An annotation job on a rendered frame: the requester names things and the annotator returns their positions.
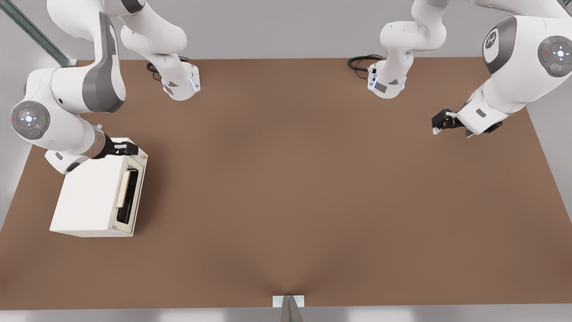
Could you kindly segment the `white oven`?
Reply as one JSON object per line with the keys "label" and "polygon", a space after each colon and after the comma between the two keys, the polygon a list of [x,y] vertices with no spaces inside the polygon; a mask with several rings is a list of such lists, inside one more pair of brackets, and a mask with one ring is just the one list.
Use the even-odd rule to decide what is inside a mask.
{"label": "white oven", "polygon": [[111,228],[123,156],[94,160],[49,150],[45,157],[58,171],[65,172],[51,232],[77,237],[129,237]]}

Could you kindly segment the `silver frame post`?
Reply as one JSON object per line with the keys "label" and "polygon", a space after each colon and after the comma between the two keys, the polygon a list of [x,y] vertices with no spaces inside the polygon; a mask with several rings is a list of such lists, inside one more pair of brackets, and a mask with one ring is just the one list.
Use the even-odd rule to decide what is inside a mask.
{"label": "silver frame post", "polygon": [[273,296],[273,308],[280,308],[279,322],[304,322],[301,307],[305,306],[303,295]]}
{"label": "silver frame post", "polygon": [[77,59],[69,59],[12,0],[0,0],[0,9],[61,67],[77,66]]}

